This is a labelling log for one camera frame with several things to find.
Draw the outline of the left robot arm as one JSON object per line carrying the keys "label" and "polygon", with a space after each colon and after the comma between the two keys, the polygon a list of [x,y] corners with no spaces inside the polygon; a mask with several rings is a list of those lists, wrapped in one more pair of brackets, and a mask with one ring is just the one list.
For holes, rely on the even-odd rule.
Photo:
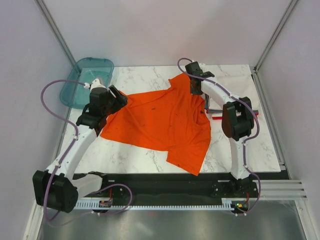
{"label": "left robot arm", "polygon": [[71,124],[75,133],[68,147],[46,170],[38,170],[32,177],[36,203],[44,208],[69,213],[79,199],[92,193],[104,197],[110,191],[101,173],[88,172],[81,178],[73,177],[83,155],[106,126],[108,116],[126,106],[128,98],[114,85],[92,83],[89,89],[89,103]]}

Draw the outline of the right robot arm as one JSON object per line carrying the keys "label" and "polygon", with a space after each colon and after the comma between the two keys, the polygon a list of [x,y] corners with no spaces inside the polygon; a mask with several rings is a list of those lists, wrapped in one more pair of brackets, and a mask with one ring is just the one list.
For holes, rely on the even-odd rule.
{"label": "right robot arm", "polygon": [[235,197],[247,191],[243,181],[251,174],[247,165],[246,146],[249,140],[260,133],[252,102],[248,97],[239,97],[218,82],[213,73],[204,72],[199,63],[192,61],[183,71],[190,79],[190,93],[204,95],[205,103],[213,99],[222,108],[221,127],[229,139],[231,150],[231,175],[236,179],[229,184],[229,191]]}

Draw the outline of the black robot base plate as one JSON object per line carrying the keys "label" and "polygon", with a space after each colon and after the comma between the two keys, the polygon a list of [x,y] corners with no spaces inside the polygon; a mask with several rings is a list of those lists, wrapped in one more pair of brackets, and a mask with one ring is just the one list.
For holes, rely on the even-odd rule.
{"label": "black robot base plate", "polygon": [[105,174],[102,192],[91,197],[110,197],[126,205],[220,204],[222,199],[254,199],[258,187],[252,176],[236,180],[229,173],[124,173]]}

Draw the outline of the orange t shirt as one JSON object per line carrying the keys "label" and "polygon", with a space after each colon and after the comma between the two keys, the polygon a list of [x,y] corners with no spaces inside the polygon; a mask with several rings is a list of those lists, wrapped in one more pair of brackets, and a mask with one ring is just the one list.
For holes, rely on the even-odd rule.
{"label": "orange t shirt", "polygon": [[166,161],[198,176],[211,142],[205,101],[190,93],[180,74],[170,88],[128,95],[128,102],[107,118],[100,136],[119,143],[166,151]]}

